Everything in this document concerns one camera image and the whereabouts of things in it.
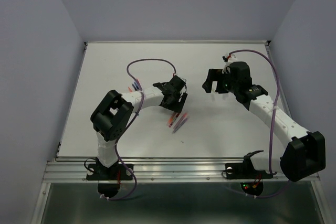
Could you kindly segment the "dark purple pen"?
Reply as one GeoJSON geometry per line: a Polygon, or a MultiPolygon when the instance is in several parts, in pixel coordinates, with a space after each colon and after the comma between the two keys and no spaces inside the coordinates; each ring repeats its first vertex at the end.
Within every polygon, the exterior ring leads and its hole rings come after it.
{"type": "Polygon", "coordinates": [[[138,79],[136,79],[136,81],[137,81],[137,85],[138,85],[138,87],[139,87],[139,90],[142,90],[142,86],[141,86],[141,84],[140,84],[139,80],[138,80],[138,79]]]}

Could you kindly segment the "orange brown pen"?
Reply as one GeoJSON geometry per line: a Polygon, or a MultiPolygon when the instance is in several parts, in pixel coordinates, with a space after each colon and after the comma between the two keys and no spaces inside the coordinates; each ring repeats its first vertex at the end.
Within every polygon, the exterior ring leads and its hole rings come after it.
{"type": "Polygon", "coordinates": [[[171,116],[171,118],[170,118],[170,120],[169,120],[169,123],[168,123],[168,126],[169,127],[171,127],[173,124],[174,124],[174,122],[176,121],[176,119],[179,117],[179,113],[174,113],[172,116],[171,116]]]}

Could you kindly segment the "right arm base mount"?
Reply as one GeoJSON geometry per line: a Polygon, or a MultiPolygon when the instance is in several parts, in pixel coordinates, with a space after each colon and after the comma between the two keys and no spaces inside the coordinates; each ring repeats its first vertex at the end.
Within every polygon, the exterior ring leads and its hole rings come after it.
{"type": "Polygon", "coordinates": [[[255,198],[260,197],[264,189],[264,183],[262,182],[262,179],[273,178],[273,175],[267,173],[265,170],[256,170],[253,167],[251,158],[262,152],[262,150],[250,152],[243,157],[242,162],[225,164],[225,168],[222,171],[222,176],[229,180],[253,179],[253,182],[241,182],[241,189],[247,196],[253,196],[255,198]]]}

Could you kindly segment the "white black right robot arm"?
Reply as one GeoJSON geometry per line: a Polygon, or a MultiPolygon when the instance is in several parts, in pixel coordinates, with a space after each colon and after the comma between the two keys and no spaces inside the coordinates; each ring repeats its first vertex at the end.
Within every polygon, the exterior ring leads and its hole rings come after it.
{"type": "Polygon", "coordinates": [[[211,92],[213,82],[217,83],[217,93],[232,93],[240,104],[272,130],[271,135],[276,136],[285,148],[279,157],[269,157],[263,150],[246,154],[241,163],[226,166],[228,179],[252,179],[259,174],[272,178],[274,173],[281,173],[297,182],[325,169],[324,136],[318,131],[308,131],[278,108],[262,86],[253,84],[246,62],[229,62],[224,69],[209,69],[202,85],[205,92],[211,92]]]}

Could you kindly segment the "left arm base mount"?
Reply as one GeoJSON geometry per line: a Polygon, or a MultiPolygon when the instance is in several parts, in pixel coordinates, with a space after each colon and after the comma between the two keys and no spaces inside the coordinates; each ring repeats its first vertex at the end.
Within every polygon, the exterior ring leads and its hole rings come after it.
{"type": "Polygon", "coordinates": [[[133,164],[124,166],[117,161],[111,167],[105,167],[97,158],[88,158],[83,165],[87,170],[86,180],[97,182],[100,198],[123,200],[134,193],[137,181],[134,179],[133,164]]]}

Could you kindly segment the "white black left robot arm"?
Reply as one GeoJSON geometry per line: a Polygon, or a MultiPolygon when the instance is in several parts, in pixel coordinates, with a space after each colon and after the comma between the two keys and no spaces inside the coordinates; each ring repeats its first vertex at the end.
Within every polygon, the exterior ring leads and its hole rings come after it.
{"type": "Polygon", "coordinates": [[[152,87],[130,93],[109,91],[90,117],[98,138],[97,163],[99,173],[106,179],[117,172],[116,143],[127,130],[132,114],[138,115],[142,109],[160,106],[169,111],[182,112],[187,93],[186,82],[178,76],[168,82],[157,82],[152,87]]]}

